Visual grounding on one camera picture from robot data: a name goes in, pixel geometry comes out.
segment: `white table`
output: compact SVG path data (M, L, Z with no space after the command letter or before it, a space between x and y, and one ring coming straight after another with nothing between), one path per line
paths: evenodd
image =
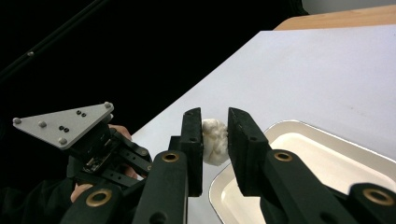
M297 119L396 160L396 25L262 31L134 133L154 158L180 135L183 113L227 123L247 111L263 131ZM189 198L188 221L221 223L210 184L230 161L204 164L203 194Z

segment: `person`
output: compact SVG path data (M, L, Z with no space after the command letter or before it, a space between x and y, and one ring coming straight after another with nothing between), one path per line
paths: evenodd
M108 126L132 141L132 136L124 126ZM126 166L124 173L137 178L137 173L130 166ZM43 180L28 192L12 187L1 188L0 223L59 223L78 196L91 187L91 184L78 185L72 179L65 178Z

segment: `triangular metal plate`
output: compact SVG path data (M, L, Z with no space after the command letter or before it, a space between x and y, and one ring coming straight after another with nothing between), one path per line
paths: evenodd
M113 104L105 102L100 105L14 119L13 125L53 146L67 149L101 120L111 120L113 110Z

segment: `white tray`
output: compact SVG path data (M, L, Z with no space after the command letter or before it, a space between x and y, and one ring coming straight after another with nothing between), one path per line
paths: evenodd
M370 182L396 191L396 162L298 120L270 127L271 148L297 154L324 184L348 194L355 183ZM265 223L259 197L244 197L229 164L213 180L209 201L225 224Z

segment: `person's hand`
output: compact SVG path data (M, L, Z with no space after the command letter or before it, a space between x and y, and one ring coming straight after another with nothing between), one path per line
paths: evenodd
M124 126L121 125L114 125L114 124L108 124L109 128L114 128L117 130L117 132L121 133L122 135L124 135L126 138L128 138L129 140L132 141L132 136L131 134L128 132L128 129L126 129ZM124 174L128 175L129 177L132 178L137 178L137 173L134 170L134 168L130 167L129 165L124 164L125 170L124 170ZM72 192L72 194L70 195L70 200L73 202L76 201L76 199L78 198L78 196L84 192L85 190L91 188L92 185L91 184L82 184L82 185L75 185L75 189Z

